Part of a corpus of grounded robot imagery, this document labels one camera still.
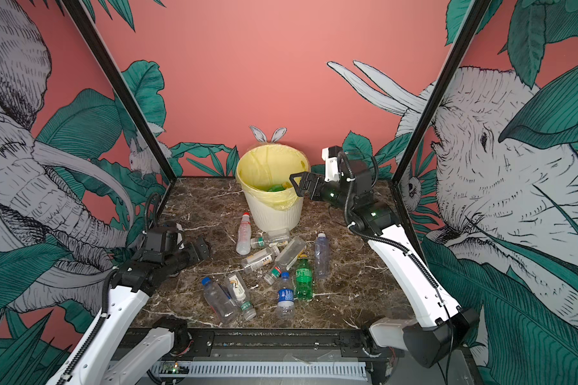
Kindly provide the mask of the yellow plastic bin liner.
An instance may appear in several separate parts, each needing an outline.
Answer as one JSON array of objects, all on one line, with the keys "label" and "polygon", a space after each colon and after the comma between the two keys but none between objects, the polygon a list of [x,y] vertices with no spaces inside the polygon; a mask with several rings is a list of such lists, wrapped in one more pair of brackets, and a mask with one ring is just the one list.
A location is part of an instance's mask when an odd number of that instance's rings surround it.
[{"label": "yellow plastic bin liner", "polygon": [[[239,160],[235,177],[242,189],[275,210],[288,210],[299,198],[289,176],[310,172],[308,158],[284,144],[263,144],[245,153]],[[275,184],[284,184],[281,192],[268,192]]]}]

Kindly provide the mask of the white opaque bottle red cap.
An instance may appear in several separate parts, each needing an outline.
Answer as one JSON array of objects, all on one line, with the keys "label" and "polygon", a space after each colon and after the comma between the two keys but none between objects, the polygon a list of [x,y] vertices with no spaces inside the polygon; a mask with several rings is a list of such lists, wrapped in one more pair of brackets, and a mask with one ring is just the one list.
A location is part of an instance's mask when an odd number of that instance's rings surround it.
[{"label": "white opaque bottle red cap", "polygon": [[244,213],[242,215],[239,230],[238,230],[238,240],[236,243],[236,252],[242,256],[247,256],[250,253],[250,239],[251,239],[251,226],[250,226],[250,214]]}]

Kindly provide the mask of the clear bottle blue cap bird label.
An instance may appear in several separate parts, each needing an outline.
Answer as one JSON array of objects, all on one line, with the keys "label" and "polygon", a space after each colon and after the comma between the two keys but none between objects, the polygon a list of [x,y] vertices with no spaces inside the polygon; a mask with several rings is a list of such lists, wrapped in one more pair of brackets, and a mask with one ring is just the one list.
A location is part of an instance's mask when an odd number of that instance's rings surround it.
[{"label": "clear bottle blue cap bird label", "polygon": [[223,287],[209,277],[202,279],[204,298],[223,326],[230,325],[239,315],[239,308]]}]

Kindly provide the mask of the clear bottle sunflower label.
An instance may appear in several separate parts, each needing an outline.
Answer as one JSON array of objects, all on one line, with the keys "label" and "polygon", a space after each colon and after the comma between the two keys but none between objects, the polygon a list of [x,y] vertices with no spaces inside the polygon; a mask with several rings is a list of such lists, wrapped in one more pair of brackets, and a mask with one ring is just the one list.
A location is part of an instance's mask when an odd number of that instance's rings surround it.
[{"label": "clear bottle sunflower label", "polygon": [[297,261],[298,256],[304,251],[307,242],[301,237],[294,237],[276,258],[274,266],[263,279],[273,285],[283,272],[288,272]]}]

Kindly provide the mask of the green Sprite bottle Chinese label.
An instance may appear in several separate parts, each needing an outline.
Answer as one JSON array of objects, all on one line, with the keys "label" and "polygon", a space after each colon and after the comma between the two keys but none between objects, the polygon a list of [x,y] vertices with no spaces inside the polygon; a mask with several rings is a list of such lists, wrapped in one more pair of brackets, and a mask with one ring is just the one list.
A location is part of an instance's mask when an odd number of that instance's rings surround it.
[{"label": "green Sprite bottle Chinese label", "polygon": [[286,187],[284,184],[275,184],[275,185],[271,186],[267,191],[270,192],[270,193],[271,193],[271,192],[272,192],[272,193],[275,193],[275,192],[277,193],[277,192],[284,191],[284,190],[286,190],[286,189],[287,189],[287,187]]}]

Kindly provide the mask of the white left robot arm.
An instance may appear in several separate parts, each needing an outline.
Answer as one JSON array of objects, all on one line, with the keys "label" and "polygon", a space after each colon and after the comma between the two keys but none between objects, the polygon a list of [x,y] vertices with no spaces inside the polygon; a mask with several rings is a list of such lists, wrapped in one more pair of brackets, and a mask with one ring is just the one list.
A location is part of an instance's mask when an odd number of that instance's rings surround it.
[{"label": "white left robot arm", "polygon": [[139,252],[140,258],[104,279],[101,309],[49,384],[135,384],[163,356],[190,352],[194,338],[186,320],[165,316],[122,359],[112,362],[133,320],[159,286],[169,276],[207,260],[210,245],[199,237],[171,251],[146,246]]}]

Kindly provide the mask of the small green Sprite bottle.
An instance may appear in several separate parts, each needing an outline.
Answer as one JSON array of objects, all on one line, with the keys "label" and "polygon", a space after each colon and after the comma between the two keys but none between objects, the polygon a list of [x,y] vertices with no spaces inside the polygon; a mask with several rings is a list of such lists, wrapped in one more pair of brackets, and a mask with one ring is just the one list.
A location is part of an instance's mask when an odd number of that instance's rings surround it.
[{"label": "small green Sprite bottle", "polygon": [[313,298],[313,270],[308,256],[301,253],[297,258],[295,270],[295,297],[300,301],[311,301]]}]

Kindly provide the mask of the small clear bottle blue cap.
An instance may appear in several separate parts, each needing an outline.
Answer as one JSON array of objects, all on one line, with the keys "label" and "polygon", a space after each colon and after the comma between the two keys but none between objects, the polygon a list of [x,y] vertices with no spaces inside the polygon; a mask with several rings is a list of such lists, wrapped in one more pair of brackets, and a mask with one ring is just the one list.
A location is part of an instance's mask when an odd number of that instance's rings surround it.
[{"label": "small clear bottle blue cap", "polygon": [[295,312],[295,287],[289,272],[282,272],[277,291],[276,315],[281,320],[293,318]]}]

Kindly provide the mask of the white ribbed trash bin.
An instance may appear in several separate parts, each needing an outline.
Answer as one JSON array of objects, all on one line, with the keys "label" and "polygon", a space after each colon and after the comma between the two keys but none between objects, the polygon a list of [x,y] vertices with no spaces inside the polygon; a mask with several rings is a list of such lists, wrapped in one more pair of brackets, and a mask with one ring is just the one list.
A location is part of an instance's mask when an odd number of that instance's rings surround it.
[{"label": "white ribbed trash bin", "polygon": [[292,230],[298,226],[302,213],[303,198],[298,198],[288,210],[275,210],[263,204],[248,192],[245,192],[244,195],[250,209],[250,215],[261,231]]}]

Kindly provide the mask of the clear bottle green band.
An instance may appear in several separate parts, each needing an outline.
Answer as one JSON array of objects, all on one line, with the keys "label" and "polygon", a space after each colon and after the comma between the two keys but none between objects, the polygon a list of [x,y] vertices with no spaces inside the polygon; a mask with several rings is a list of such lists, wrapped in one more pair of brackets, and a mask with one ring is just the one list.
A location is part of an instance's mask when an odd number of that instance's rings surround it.
[{"label": "clear bottle green band", "polygon": [[260,237],[250,239],[252,249],[263,249],[266,247],[283,247],[292,239],[289,229],[279,229],[268,233],[263,233]]}]

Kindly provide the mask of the black frame post left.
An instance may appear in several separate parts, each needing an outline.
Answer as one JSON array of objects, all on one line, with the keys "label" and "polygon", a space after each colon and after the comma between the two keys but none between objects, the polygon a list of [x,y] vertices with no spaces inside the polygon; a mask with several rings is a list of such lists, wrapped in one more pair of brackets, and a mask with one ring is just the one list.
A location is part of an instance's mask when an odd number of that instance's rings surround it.
[{"label": "black frame post left", "polygon": [[106,78],[111,83],[113,91],[117,93],[118,99],[122,102],[127,115],[135,124],[144,141],[149,146],[154,158],[159,163],[161,170],[168,177],[170,183],[178,179],[170,163],[163,154],[156,137],[152,134],[138,102],[130,91],[125,78],[117,67],[115,60],[110,54],[106,44],[99,35],[91,16],[81,1],[66,0],[61,1],[64,9],[74,22],[84,41],[94,55]]}]

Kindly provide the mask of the clear tall bottle barcode label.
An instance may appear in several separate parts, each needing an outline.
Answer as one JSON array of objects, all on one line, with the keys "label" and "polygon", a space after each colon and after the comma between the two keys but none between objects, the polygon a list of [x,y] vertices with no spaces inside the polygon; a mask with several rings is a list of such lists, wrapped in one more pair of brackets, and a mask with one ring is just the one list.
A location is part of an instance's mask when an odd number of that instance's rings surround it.
[{"label": "clear tall bottle barcode label", "polygon": [[329,275],[330,245],[326,234],[319,233],[315,243],[315,272],[318,279]]}]

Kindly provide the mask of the black front rail base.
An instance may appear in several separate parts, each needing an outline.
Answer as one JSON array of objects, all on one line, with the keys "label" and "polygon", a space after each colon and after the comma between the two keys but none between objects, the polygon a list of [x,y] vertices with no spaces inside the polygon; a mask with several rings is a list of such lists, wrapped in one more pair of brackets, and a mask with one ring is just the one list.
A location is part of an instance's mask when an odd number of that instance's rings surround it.
[{"label": "black front rail base", "polygon": [[181,357],[165,355],[159,361],[232,362],[362,362],[368,381],[321,378],[194,378],[168,379],[147,371],[154,382],[166,384],[203,383],[226,380],[230,383],[285,381],[287,383],[363,383],[383,384],[393,373],[401,354],[378,347],[357,329],[208,329],[192,328],[194,344]]}]

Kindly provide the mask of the black frame post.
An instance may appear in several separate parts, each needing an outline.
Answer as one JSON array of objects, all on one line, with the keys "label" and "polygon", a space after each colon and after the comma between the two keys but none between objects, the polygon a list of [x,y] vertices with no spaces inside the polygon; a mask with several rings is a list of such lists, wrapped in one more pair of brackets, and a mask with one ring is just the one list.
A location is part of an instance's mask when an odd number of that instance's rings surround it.
[{"label": "black frame post", "polygon": [[84,41],[94,55],[106,78],[111,83],[113,91],[117,93],[118,99],[122,102],[127,115],[135,124],[144,141],[149,146],[154,158],[159,163],[161,170],[168,177],[170,183],[178,179],[170,163],[163,154],[156,137],[152,134],[138,102],[130,91],[125,78],[117,67],[115,60],[110,54],[106,44],[99,35],[91,16],[81,1],[66,0],[61,1],[64,9],[74,22]]},{"label": "black frame post", "polygon": [[475,33],[482,22],[484,15],[491,1],[478,0],[472,1],[467,11],[466,17],[462,22],[459,33],[454,40],[454,44],[451,48],[451,52],[447,57],[447,60],[441,70],[441,73],[434,84],[433,91],[430,98],[427,100],[424,111],[420,115],[420,120],[417,123],[417,127],[412,134],[409,144],[401,158],[401,162],[398,165],[396,172],[393,175],[392,185],[398,187],[401,184],[401,178],[409,168],[409,163],[412,160],[415,152],[426,130],[431,125],[434,114],[437,111],[439,105],[442,102],[443,96],[446,94],[446,90],[451,84],[454,74],[459,68],[468,47],[470,46],[471,40],[474,38]]}]

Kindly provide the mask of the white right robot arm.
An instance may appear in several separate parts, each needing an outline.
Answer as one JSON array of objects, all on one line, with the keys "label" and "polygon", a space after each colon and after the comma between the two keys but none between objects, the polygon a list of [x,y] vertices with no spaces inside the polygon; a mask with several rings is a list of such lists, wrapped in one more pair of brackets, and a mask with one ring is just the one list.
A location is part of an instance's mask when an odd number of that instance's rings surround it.
[{"label": "white right robot arm", "polygon": [[381,347],[408,351],[422,367],[438,364],[478,325],[478,313],[462,307],[433,276],[412,246],[398,216],[373,195],[366,176],[326,181],[315,173],[290,176],[295,192],[344,211],[348,229],[365,240],[388,267],[412,306],[415,319],[382,319],[369,327]]}]

